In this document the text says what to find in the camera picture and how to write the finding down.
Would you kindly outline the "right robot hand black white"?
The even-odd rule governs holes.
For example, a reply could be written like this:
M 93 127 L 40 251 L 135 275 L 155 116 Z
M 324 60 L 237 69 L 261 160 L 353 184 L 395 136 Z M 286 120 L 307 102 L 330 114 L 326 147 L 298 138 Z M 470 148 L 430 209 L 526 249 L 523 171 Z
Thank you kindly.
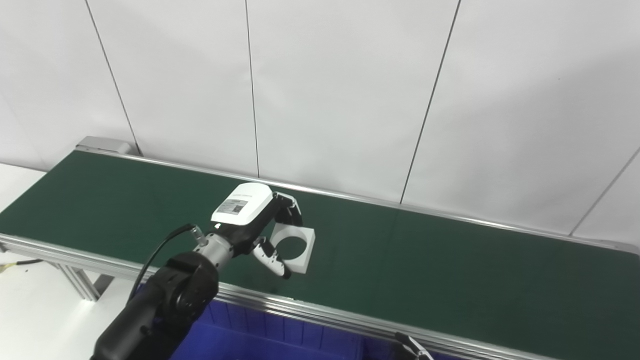
M 432 354 L 413 337 L 402 332 L 395 332 L 394 338 L 402 348 L 411 354 L 412 360 L 434 360 Z

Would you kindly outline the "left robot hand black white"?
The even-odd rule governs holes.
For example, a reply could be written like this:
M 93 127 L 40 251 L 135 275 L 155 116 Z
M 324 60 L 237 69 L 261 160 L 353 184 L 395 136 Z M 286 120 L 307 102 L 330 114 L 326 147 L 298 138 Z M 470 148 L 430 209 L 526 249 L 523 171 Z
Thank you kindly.
M 245 182 L 215 209 L 210 221 L 211 234 L 227 243 L 231 258 L 252 254 L 277 276 L 290 278 L 290 268 L 262 233 L 270 223 L 303 225 L 302 212 L 294 197 L 272 191 L 267 184 Z

